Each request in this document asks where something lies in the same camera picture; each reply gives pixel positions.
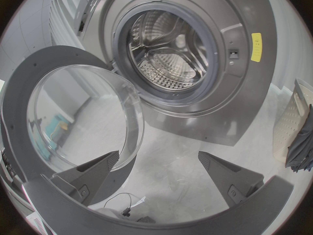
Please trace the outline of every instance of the dark cloth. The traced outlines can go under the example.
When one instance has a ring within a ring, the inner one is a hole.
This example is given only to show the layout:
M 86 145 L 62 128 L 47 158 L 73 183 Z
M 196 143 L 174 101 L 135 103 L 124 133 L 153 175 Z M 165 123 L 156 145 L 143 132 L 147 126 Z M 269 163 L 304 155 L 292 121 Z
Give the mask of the dark cloth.
M 313 107 L 291 146 L 288 147 L 286 167 L 291 167 L 294 172 L 298 170 L 311 170 L 313 167 Z

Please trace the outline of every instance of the black cable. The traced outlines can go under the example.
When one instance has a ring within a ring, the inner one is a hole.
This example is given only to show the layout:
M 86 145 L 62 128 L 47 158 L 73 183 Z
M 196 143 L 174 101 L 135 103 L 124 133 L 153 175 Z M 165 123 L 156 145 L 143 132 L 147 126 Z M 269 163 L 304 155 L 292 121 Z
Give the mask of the black cable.
M 111 199 L 113 199 L 113 198 L 115 198 L 115 197 L 117 197 L 117 196 L 119 196 L 119 195 L 121 195 L 121 194 L 128 194 L 128 195 L 129 195 L 129 198 L 130 198 L 130 200 L 131 200 L 131 194 L 130 194 L 130 193 L 128 193 L 128 192 L 121 192 L 121 193 L 119 193 L 119 194 L 116 194 L 114 197 L 108 199 L 108 200 L 105 202 L 103 208 L 105 208 L 106 204 L 107 204 Z

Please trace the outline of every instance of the yellow sticker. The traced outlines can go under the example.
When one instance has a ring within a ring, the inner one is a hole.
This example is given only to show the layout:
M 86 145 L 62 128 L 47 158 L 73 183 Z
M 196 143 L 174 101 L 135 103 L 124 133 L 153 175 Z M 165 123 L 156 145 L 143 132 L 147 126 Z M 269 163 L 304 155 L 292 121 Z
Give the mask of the yellow sticker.
M 260 33 L 253 33 L 251 36 L 253 44 L 251 60 L 259 62 L 262 57 L 262 35 Z

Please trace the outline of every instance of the laundry basket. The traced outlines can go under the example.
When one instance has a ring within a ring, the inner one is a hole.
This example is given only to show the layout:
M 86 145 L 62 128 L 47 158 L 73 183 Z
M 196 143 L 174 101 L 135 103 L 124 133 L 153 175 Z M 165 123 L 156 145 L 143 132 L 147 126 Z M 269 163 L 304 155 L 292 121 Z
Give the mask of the laundry basket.
M 286 163 L 288 147 L 302 129 L 310 104 L 313 104 L 313 87 L 297 78 L 292 97 L 274 127 L 273 154 L 277 160 Z

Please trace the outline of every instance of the front-load washing machine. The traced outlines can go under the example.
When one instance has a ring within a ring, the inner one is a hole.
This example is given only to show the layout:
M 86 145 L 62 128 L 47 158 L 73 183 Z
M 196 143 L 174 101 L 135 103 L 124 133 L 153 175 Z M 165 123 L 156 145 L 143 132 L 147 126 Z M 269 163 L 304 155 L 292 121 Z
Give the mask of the front-load washing machine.
M 135 85 L 149 125 L 206 142 L 237 143 L 275 67 L 269 0 L 80 0 L 73 28 Z

